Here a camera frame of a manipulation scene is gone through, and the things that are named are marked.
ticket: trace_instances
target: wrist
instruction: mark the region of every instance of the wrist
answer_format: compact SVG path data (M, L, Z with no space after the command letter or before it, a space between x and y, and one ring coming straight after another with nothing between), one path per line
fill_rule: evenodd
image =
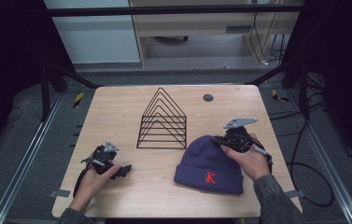
M266 175L270 175L271 173L269 171L262 171L262 172L257 172L255 173L254 175L251 176L251 179L255 182L257 181L258 179L266 176Z
M268 177L266 177L266 176L269 176L269 175L272 175L272 174L260 175L260 176L257 176L257 178L252 179L252 180L253 180L254 184L256 184L257 182L261 182L261 181L262 181L262 179L266 179L266 178L268 178Z
M76 195L76 197L68 207L78 211L81 214L85 214L86 209L88 208L90 203L91 203L91 198L83 197L81 195Z

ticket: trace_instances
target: red letter k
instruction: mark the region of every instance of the red letter k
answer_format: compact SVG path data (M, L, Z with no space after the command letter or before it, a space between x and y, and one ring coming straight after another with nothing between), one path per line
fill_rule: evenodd
M216 184L216 181L214 181L213 177L215 176L216 174L214 173L211 173L211 172L207 172L206 175L205 175L205 182L207 183L211 183L211 184Z

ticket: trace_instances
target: knit hat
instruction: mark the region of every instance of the knit hat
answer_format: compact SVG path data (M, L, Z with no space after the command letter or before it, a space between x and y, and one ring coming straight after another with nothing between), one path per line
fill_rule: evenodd
M190 143L176 167L175 182L203 191L242 194L239 164L213 140L213 136L205 135Z

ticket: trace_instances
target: gray floor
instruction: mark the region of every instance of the gray floor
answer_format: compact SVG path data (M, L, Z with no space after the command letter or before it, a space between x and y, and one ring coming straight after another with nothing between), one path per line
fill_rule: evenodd
M275 60L268 65L254 64L240 35L190 36L187 42L151 38L145 68L125 67L100 73L85 71L80 74L102 85L241 84L260 77L277 66L277 60L271 56L269 49L265 55ZM273 99L272 90L277 90L280 97L289 99L298 94L298 87L282 90L279 85L281 78L282 74L279 74L260 85L260 93L271 118L297 110L293 103ZM79 125L83 124L94 95L94 90L89 90L68 78L66 81L69 88L66 93L61 94L59 109L7 213L8 221L39 223L38 221L55 220L51 215L54 199L48 195L62 183L73 145L80 132ZM79 108L72 108L76 95L81 91L85 95ZM310 104L321 100L320 95L314 95ZM0 199L38 129L41 118L39 86L20 92L14 99L14 105L15 108L9 115L9 124L4 126L0 135ZM352 157L346 153L345 142L331 115L326 112L325 105L312 109L310 115L310 128L317 134L320 144L325 148L352 197ZM283 155L286 161L290 161L298 135L281 135L299 132L303 126L302 120L298 116L292 116L273 120L272 124ZM322 173L312 140L306 133L303 133L295 161L309 164ZM311 170L295 166L294 177L297 186L303 189L312 201L325 203L329 200L330 189ZM305 199L301 199L301 203L303 214L309 223L349 223L337 199L333 205L325 208L312 205ZM256 221L249 218L246 222Z

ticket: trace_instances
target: triangular wire rack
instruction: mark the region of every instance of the triangular wire rack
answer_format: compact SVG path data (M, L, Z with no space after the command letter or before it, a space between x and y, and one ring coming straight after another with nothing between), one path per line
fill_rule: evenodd
M137 148L187 148L187 116L162 87L141 117Z

